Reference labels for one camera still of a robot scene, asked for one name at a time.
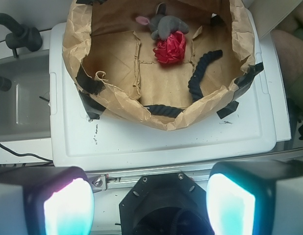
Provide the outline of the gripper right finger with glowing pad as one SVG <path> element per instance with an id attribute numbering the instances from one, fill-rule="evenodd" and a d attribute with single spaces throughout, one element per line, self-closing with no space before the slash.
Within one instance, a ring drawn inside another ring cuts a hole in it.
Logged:
<path id="1" fill-rule="evenodd" d="M 218 162 L 206 189 L 217 235 L 303 235 L 303 161 Z"/>

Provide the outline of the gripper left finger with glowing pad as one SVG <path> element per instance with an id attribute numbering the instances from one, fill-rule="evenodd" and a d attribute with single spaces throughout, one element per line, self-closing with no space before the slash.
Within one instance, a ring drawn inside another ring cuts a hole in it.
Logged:
<path id="1" fill-rule="evenodd" d="M 0 235 L 87 235 L 94 195 L 79 167 L 0 167 Z"/>

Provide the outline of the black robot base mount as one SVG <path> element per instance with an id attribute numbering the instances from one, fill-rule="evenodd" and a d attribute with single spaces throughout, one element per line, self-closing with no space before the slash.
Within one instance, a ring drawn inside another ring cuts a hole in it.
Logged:
<path id="1" fill-rule="evenodd" d="M 119 203 L 124 235 L 213 235 L 206 191 L 196 182 L 136 184 Z"/>

